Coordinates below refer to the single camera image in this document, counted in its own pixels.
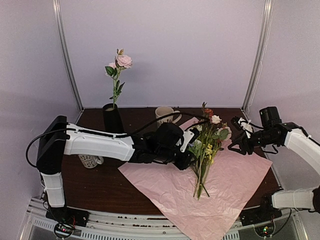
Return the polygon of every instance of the black cable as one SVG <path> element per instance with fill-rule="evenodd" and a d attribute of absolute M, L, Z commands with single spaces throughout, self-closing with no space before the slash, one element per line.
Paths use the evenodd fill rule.
<path fill-rule="evenodd" d="M 303 134 L 308 137 L 309 134 L 307 133 L 307 131 L 302 127 L 302 126 L 299 126 L 299 129 L 301 129 L 301 131 L 303 132 Z M 311 137 L 308 137 L 312 142 L 314 142 L 315 144 L 317 144 L 319 147 L 320 147 L 320 143 L 317 142 L 316 140 L 312 139 Z"/>
<path fill-rule="evenodd" d="M 76 230 L 76 228 L 73 227 L 73 226 L 71 226 L 71 225 L 69 225 L 69 224 L 66 223 L 66 222 L 58 221 L 58 220 L 56 219 L 56 217 L 54 216 L 54 214 L 52 213 L 50 207 L 48 207 L 48 208 L 45 207 L 45 203 L 48 204 L 48 201 L 44 201 L 44 202 L 42 203 L 42 206 L 43 206 L 47 211 L 49 211 L 49 212 L 51 213 L 52 217 L 53 217 L 54 220 L 57 222 L 57 224 L 56 224 L 56 225 L 54 226 L 54 228 L 53 228 L 53 233 L 54 233 L 54 235 L 55 235 L 57 238 L 60 238 L 60 239 L 67 239 L 67 238 L 69 238 L 69 237 L 73 234 L 74 230 Z M 57 233 L 57 230 L 59 230 L 58 225 L 64 226 L 66 229 L 69 229 L 69 230 L 71 230 L 72 232 L 67 233 L 67 235 L 59 234 L 59 233 Z"/>
<path fill-rule="evenodd" d="M 174 116 L 174 115 L 186 115 L 186 116 L 200 118 L 200 119 L 205 120 L 204 122 L 198 122 L 198 123 L 194 124 L 195 126 L 210 122 L 210 119 L 208 117 L 205 117 L 205 116 L 202 116 L 202 115 L 193 114 L 193 113 L 189 113 L 189 112 L 173 112 L 173 113 L 170 113 L 170 114 L 155 118 L 154 120 L 148 122 L 146 125 L 144 125 L 143 127 L 139 128 L 138 130 L 136 130 L 136 131 L 134 131 L 132 133 L 128 133 L 128 134 L 124 134 L 124 135 L 116 135 L 115 138 L 119 139 L 119 138 L 131 137 L 132 135 L 135 135 L 135 134 L 141 132 L 142 130 L 146 129 L 147 127 L 149 127 L 150 125 L 156 123 L 157 121 L 159 121 L 161 119 L 165 119 L 167 117 Z"/>
<path fill-rule="evenodd" d="M 312 139 L 311 137 L 309 137 L 309 139 L 320 147 L 320 143 L 319 142 L 317 142 L 316 140 Z"/>
<path fill-rule="evenodd" d="M 273 147 L 274 151 L 264 151 L 264 150 L 262 150 L 262 152 L 264 152 L 266 154 L 277 154 L 277 153 L 279 153 L 278 149 L 276 149 L 274 144 L 272 144 L 272 147 Z"/>
<path fill-rule="evenodd" d="M 71 130 L 71 131 L 75 131 L 75 129 L 73 128 L 63 128 L 63 129 L 58 129 L 58 130 L 53 130 L 53 131 L 48 131 L 48 132 L 45 132 L 43 134 L 40 134 L 39 136 L 37 136 L 36 138 L 34 138 L 30 143 L 29 145 L 26 147 L 26 150 L 25 150 L 25 159 L 26 161 L 28 162 L 28 164 L 31 166 L 31 167 L 34 167 L 34 168 L 37 168 L 36 165 L 32 164 L 29 160 L 29 157 L 28 157 L 28 153 L 29 153 L 29 149 L 31 147 L 31 145 L 37 141 L 38 139 L 42 138 L 43 136 L 46 136 L 48 134 L 53 134 L 53 133 L 57 133 L 57 132 L 62 132 L 62 131 L 67 131 L 67 130 Z"/>
<path fill-rule="evenodd" d="M 208 121 L 199 121 L 197 123 L 192 124 L 191 126 L 188 126 L 185 131 L 187 131 L 188 129 L 193 128 L 197 125 L 202 125 L 202 124 L 206 124 L 206 123 L 208 123 Z"/>
<path fill-rule="evenodd" d="M 289 213 L 289 216 L 288 216 L 288 218 L 286 219 L 285 223 L 279 228 L 278 231 L 276 231 L 275 233 L 272 234 L 272 237 L 273 237 L 274 235 L 278 234 L 278 233 L 285 227 L 285 225 L 288 223 L 288 221 L 289 221 L 289 219 L 290 219 L 290 217 L 291 217 L 291 214 L 292 214 L 292 209 L 290 208 L 290 213 Z"/>

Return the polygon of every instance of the white wall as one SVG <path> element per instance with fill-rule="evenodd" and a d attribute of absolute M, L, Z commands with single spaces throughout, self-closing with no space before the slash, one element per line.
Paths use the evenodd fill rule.
<path fill-rule="evenodd" d="M 0 233 L 17 239 L 37 170 L 25 149 L 57 115 L 78 115 L 62 58 L 52 1 L 0 1 Z M 36 148 L 30 158 L 35 162 Z"/>
<path fill-rule="evenodd" d="M 303 126 L 320 142 L 320 1 L 275 1 L 267 50 L 256 94 L 249 109 L 254 123 L 259 110 L 277 106 L 284 122 Z M 320 177 L 286 148 L 269 155 L 286 189 L 319 186 Z M 303 212 L 311 240 L 318 240 L 320 215 Z"/>
<path fill-rule="evenodd" d="M 120 107 L 241 107 L 264 0 L 68 0 L 61 12 L 85 107 L 110 102 L 105 68 L 117 48 L 133 58 Z"/>

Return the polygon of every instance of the black vase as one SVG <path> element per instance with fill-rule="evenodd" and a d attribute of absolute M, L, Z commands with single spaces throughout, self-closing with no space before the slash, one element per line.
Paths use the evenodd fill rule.
<path fill-rule="evenodd" d="M 123 134 L 125 130 L 118 106 L 113 103 L 108 103 L 103 106 L 102 111 L 105 131 L 107 133 Z"/>

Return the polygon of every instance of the red flower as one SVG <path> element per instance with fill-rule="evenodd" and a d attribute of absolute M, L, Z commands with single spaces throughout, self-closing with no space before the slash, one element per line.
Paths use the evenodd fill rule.
<path fill-rule="evenodd" d="M 212 111 L 212 109 L 210 108 L 205 108 L 204 113 L 205 115 L 208 115 L 209 118 L 211 118 L 214 115 L 214 111 Z"/>

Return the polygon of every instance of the metal frame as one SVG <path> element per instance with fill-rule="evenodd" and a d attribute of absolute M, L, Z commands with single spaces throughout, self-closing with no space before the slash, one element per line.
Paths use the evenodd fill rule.
<path fill-rule="evenodd" d="M 249 86 L 246 91 L 245 99 L 242 106 L 243 111 L 246 113 L 249 112 L 249 107 L 251 104 L 250 101 L 253 99 L 255 95 L 257 83 L 259 80 L 261 62 L 262 62 L 263 54 L 267 47 L 267 40 L 268 40 L 268 35 L 270 31 L 270 26 L 271 26 L 271 13 L 272 13 L 273 5 L 274 5 L 273 0 L 265 0 L 258 48 L 255 55 L 255 60 L 253 64 Z"/>
<path fill-rule="evenodd" d="M 65 37 L 65 31 L 64 31 L 64 25 L 62 21 L 62 15 L 61 15 L 61 9 L 60 9 L 60 0 L 53 0 L 53 10 L 54 10 L 54 16 L 58 28 L 58 33 L 60 37 L 60 43 L 61 43 L 61 48 L 62 48 L 62 54 L 63 54 L 63 59 L 64 59 L 64 64 L 65 64 L 65 69 L 68 75 L 68 79 L 71 84 L 72 92 L 76 101 L 77 108 L 79 111 L 82 111 L 84 109 L 84 106 L 82 105 L 79 91 L 77 88 L 77 84 L 75 81 L 75 76 L 72 70 L 71 66 L 71 61 L 70 61 L 70 56 L 67 48 L 67 41 Z"/>
<path fill-rule="evenodd" d="M 19 240 L 31 237 L 33 226 L 52 231 L 57 223 L 46 218 L 44 201 L 32 198 L 19 232 Z M 236 221 L 223 240 L 239 240 L 238 230 L 242 228 Z M 163 215 L 132 215 L 90 211 L 86 227 L 76 227 L 72 235 L 85 240 L 190 240 Z"/>

